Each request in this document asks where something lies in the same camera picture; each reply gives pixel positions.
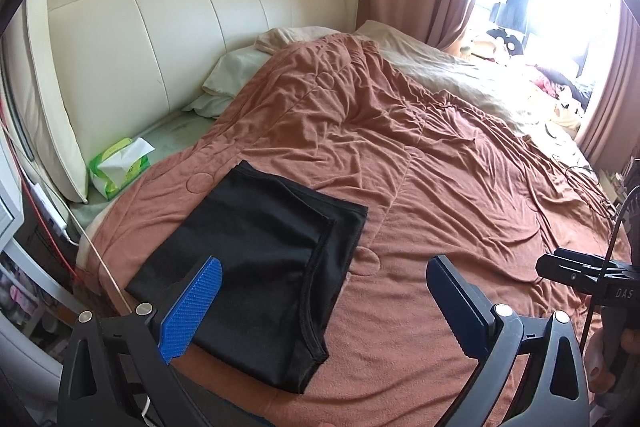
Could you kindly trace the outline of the person's right hand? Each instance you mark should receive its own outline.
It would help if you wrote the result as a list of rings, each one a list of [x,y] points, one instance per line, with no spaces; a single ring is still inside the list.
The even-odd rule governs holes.
[[[591,335],[584,353],[588,388],[595,395],[609,392],[616,384],[611,365],[618,350],[627,355],[639,354],[639,329],[628,325],[639,324],[632,318],[634,311],[604,307],[601,315],[600,329]]]

